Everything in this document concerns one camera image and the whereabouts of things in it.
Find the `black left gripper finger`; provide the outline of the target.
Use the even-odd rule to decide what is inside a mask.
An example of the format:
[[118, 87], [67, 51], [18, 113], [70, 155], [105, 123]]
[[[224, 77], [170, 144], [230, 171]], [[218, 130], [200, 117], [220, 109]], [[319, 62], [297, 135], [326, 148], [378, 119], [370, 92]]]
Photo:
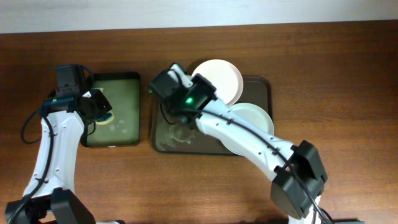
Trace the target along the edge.
[[96, 117], [101, 118], [107, 112], [112, 110], [112, 106], [110, 105], [107, 98], [104, 96], [103, 92], [100, 89], [93, 89], [93, 100], [96, 105]]
[[93, 100], [93, 94], [84, 94], [81, 96], [81, 118], [83, 121], [94, 121], [96, 117], [96, 105]]

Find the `green and yellow sponge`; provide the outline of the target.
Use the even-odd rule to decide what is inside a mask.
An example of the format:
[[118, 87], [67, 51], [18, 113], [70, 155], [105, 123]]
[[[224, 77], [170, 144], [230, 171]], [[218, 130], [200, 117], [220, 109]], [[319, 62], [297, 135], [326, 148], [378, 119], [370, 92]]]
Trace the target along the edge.
[[114, 115], [112, 111], [105, 113], [102, 117], [95, 121], [96, 125], [106, 125], [114, 120]]

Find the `white plate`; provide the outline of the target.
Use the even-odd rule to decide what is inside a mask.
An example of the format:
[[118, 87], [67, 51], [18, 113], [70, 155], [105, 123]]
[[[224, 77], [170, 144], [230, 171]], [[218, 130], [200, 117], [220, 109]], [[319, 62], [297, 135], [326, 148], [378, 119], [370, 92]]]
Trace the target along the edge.
[[194, 69], [192, 76], [196, 74], [206, 78], [216, 88], [215, 95], [228, 106], [235, 104], [243, 93], [241, 72], [226, 60], [207, 60]]

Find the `pale green plate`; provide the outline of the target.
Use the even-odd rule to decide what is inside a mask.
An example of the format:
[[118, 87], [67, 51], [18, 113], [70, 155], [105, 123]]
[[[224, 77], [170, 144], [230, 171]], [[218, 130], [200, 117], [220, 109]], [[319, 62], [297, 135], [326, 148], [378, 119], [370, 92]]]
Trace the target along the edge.
[[274, 123], [264, 109], [252, 103], [237, 103], [229, 107], [229, 113], [234, 113], [255, 127], [274, 135]]

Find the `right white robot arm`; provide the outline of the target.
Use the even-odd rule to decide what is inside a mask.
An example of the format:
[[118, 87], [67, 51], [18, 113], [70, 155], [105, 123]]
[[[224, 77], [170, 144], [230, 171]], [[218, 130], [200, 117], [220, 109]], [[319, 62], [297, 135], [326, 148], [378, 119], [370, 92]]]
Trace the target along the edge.
[[308, 141], [298, 146], [259, 129], [238, 116], [201, 75], [188, 79], [163, 71], [149, 83], [166, 112], [200, 132], [231, 146], [272, 182], [271, 200], [289, 223], [331, 223], [318, 205], [327, 180], [318, 149]]

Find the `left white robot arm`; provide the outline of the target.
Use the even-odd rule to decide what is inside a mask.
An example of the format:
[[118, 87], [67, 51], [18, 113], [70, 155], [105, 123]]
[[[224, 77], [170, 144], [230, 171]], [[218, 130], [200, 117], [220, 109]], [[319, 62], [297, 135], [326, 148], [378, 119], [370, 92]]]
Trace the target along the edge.
[[95, 223], [75, 195], [76, 155], [85, 124], [111, 108], [99, 89], [44, 101], [37, 110], [42, 136], [35, 169], [22, 198], [7, 204], [8, 223], [40, 223], [48, 213], [54, 215], [54, 223]]

